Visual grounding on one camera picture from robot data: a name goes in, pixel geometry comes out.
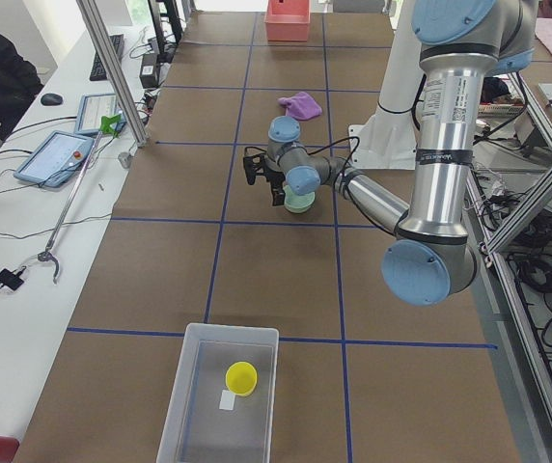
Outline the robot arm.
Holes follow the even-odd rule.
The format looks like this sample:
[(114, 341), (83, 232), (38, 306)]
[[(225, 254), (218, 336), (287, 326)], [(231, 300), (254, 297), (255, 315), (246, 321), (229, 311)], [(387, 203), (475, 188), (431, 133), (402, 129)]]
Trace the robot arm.
[(381, 274), (399, 299), (428, 306), (464, 290), (477, 272), (461, 219), (483, 81), (530, 64), (537, 15), (534, 1), (405, 2), (350, 157), (309, 153), (298, 121), (281, 116), (244, 157), (247, 181), (264, 177), (276, 205), (323, 185), (352, 202), (396, 239)]

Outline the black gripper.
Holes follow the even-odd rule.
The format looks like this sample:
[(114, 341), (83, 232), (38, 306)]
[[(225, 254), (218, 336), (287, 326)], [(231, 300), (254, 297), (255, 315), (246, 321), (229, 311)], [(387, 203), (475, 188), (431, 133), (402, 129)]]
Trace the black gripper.
[(270, 184), (272, 193), (272, 205), (282, 205), (282, 188), (285, 182), (285, 175), (282, 172), (266, 168), (264, 171), (266, 181)]

